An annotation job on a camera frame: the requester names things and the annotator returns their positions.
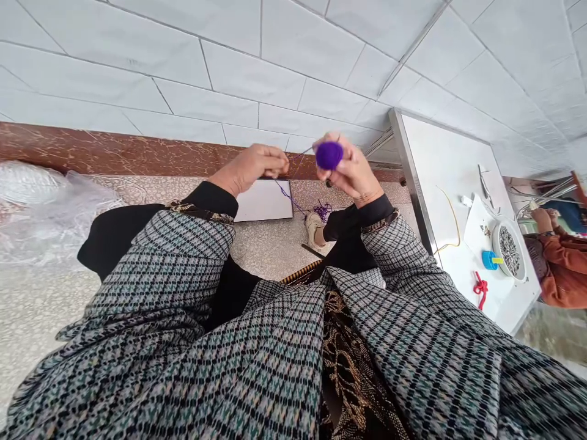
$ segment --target patterned lining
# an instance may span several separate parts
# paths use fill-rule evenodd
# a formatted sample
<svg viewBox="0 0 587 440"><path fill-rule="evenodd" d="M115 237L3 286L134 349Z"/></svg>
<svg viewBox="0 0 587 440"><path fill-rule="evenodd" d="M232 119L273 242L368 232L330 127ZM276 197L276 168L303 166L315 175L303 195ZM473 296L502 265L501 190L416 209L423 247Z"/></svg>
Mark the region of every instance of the patterned lining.
<svg viewBox="0 0 587 440"><path fill-rule="evenodd" d="M325 387L333 387L342 410L334 426L323 393L321 438L410 438L348 308L334 290L324 305L322 362Z"/></svg>

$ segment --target yarn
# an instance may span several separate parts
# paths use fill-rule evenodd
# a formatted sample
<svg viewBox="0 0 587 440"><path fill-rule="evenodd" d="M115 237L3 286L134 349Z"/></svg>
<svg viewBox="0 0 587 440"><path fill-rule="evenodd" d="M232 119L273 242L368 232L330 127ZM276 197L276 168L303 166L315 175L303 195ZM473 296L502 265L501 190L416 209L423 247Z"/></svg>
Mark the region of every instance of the yarn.
<svg viewBox="0 0 587 440"><path fill-rule="evenodd" d="M320 204L320 206L314 207L314 212L320 216L320 220L322 220L322 223L326 223L328 214L332 212L332 205L330 203L322 205L320 199L318 199L318 203Z"/></svg>
<svg viewBox="0 0 587 440"><path fill-rule="evenodd" d="M290 196L288 193L285 192L285 190L283 189L283 187L279 184L279 182L277 180L274 180L274 182L277 183L277 186L279 186L279 188L281 190L281 194L283 194L288 199L290 199L292 201L292 204L296 208L298 208L298 211L301 212L302 214L304 214L304 221L306 221L306 218L308 217L308 214L306 214L306 212L309 212L309 210L302 209L302 207L299 206L299 204L295 201L295 199L292 196ZM320 199L318 199L318 203L320 204L320 206L319 207L315 206L314 212L320 216L320 219L322 220L323 223L326 223L328 214L332 212L332 205L330 203L326 203L326 204L322 205L322 202L320 201Z"/></svg>
<svg viewBox="0 0 587 440"><path fill-rule="evenodd" d="M325 170L334 170L342 160L342 145L338 142L324 142L316 150L316 163Z"/></svg>

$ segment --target white table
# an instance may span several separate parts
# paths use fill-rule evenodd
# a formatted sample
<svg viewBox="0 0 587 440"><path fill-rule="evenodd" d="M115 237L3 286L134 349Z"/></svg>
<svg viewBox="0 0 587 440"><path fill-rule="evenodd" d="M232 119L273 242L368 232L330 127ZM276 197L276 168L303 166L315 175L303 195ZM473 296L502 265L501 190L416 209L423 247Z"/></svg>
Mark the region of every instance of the white table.
<svg viewBox="0 0 587 440"><path fill-rule="evenodd" d="M488 171L484 173L484 178L493 199L495 213L501 209L501 215L515 218L490 145L405 115L398 110L392 110L389 117L402 158L419 232L424 246L431 254L444 244L458 242L450 204L439 188L451 199L462 240L469 208L460 203L460 197L473 198L474 194L483 196L478 164ZM435 257L438 264L450 274L461 294L477 305L478 297L473 293L473 258L469 248L464 244L447 247ZM541 292L525 247L523 258L527 280L516 281L509 293L503 292L501 305L496 306L490 316L500 328L510 334L515 334L518 330ZM488 300L491 294L489 286Z"/></svg>

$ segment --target shoe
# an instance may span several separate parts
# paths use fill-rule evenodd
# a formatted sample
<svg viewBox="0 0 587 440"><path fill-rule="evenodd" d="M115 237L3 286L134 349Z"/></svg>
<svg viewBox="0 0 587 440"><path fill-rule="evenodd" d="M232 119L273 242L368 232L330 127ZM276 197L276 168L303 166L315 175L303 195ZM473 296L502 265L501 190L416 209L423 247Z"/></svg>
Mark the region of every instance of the shoe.
<svg viewBox="0 0 587 440"><path fill-rule="evenodd" d="M314 236L316 234L316 229L319 227L324 227L324 223L322 223L322 219L316 213L311 213L306 218L306 231L308 231L308 246L311 247L316 252L323 251L326 245L318 246L314 241Z"/></svg>

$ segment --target purple pompom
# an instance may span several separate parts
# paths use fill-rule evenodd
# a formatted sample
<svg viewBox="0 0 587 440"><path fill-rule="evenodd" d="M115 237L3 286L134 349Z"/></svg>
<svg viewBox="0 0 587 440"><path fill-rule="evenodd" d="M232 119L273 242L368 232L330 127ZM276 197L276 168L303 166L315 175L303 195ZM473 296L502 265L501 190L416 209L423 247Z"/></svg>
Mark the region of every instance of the purple pompom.
<svg viewBox="0 0 587 440"><path fill-rule="evenodd" d="M324 142L316 151L316 163L322 169L336 169L342 160L342 145L338 142Z"/></svg>

